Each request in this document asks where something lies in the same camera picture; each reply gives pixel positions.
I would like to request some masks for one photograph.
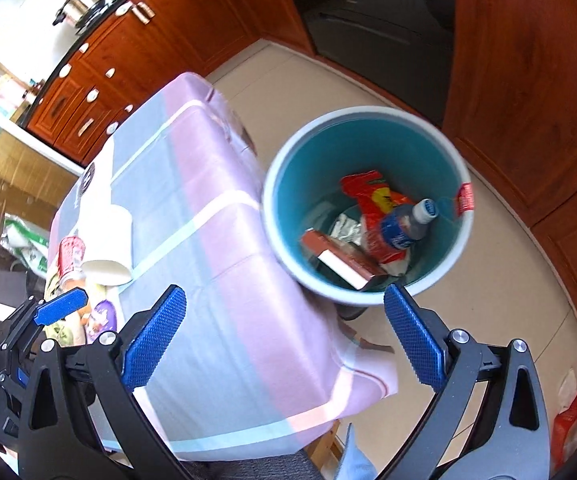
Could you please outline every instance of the red package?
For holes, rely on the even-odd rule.
[[[406,250],[398,251],[387,244],[379,228],[382,218],[395,206],[413,203],[407,196],[391,191],[379,171],[367,171],[345,176],[341,179],[342,191],[358,201],[362,212],[362,248],[380,264],[390,264],[406,257]]]
[[[371,231],[393,207],[413,203],[408,197],[391,191],[385,178],[376,170],[345,176],[340,185],[344,194],[358,201],[367,231]]]
[[[373,288],[389,276],[355,245],[309,229],[302,243],[317,258],[357,290]]]
[[[555,416],[553,435],[551,437],[551,458],[555,469],[562,467],[564,462],[577,449],[577,395],[571,406],[565,412]]]

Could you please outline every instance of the table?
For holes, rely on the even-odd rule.
[[[247,138],[222,95],[185,73],[108,139],[50,232],[54,261],[99,204],[131,212],[133,281],[105,291],[118,329],[171,283],[185,290],[184,322],[134,392],[182,460],[293,453],[397,391],[392,349],[357,337],[275,259]],[[104,445],[118,449],[101,407],[91,413]]]

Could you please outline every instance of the trash bin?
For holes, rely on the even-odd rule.
[[[329,232],[339,213],[356,204],[342,193],[348,174],[380,171],[393,190],[418,201],[434,199],[439,215],[414,246],[406,288],[415,295],[455,264],[473,224],[470,175],[451,142],[434,126],[401,110],[362,106],[326,114],[300,129],[279,151],[264,185],[264,223],[280,262],[319,295],[354,306],[383,303],[382,292],[362,292],[318,273],[300,238]]]

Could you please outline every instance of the drawer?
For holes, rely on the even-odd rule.
[[[114,122],[118,110],[111,100],[99,96],[92,102],[84,101],[57,137],[54,146],[72,159],[81,161],[100,136]]]
[[[80,71],[71,70],[64,78],[58,77],[42,98],[28,129],[53,144],[92,86],[91,78]]]
[[[82,160],[82,166],[88,166],[97,154],[102,151],[104,143],[113,133],[115,133],[115,130],[120,127],[120,124],[126,120],[128,115],[129,113],[126,110],[121,110],[117,115],[115,115],[114,120],[110,122],[109,126],[102,132],[102,135],[98,136],[94,145],[88,153],[86,153],[86,156]]]

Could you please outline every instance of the pot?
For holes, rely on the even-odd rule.
[[[57,11],[53,25],[66,22],[72,27],[83,28],[106,6],[106,0],[66,0]]]

